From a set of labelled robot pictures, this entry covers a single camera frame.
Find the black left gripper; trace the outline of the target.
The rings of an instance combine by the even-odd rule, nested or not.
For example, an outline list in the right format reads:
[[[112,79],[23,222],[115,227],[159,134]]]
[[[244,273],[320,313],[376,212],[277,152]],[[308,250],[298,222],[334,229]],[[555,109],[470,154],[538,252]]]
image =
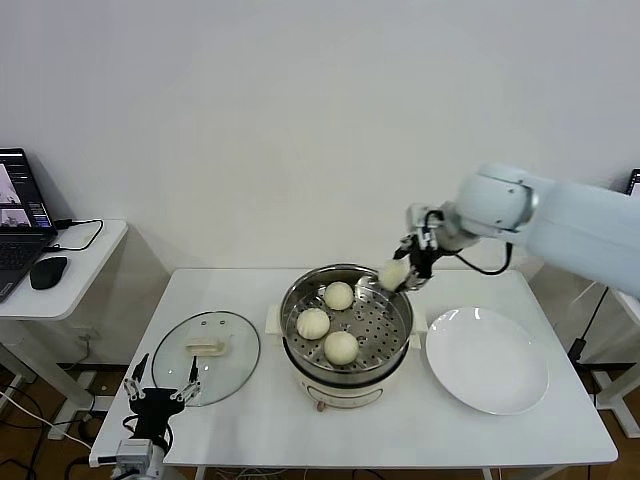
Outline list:
[[[185,402],[197,396],[201,390],[198,358],[192,358],[188,383],[181,390],[142,389],[143,378],[149,354],[146,353],[134,367],[132,375],[123,380],[130,410],[137,416],[133,437],[136,439],[164,439],[169,419],[181,413]]]

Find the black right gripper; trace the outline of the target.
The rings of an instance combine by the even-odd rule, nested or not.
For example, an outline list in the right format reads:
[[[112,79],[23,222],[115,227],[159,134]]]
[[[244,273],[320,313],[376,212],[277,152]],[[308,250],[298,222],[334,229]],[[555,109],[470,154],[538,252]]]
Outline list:
[[[441,257],[437,248],[429,242],[420,244],[416,235],[406,235],[400,240],[399,247],[393,254],[394,260],[400,260],[409,255],[409,274],[399,285],[400,292],[417,291],[424,287],[433,276],[433,265]]]

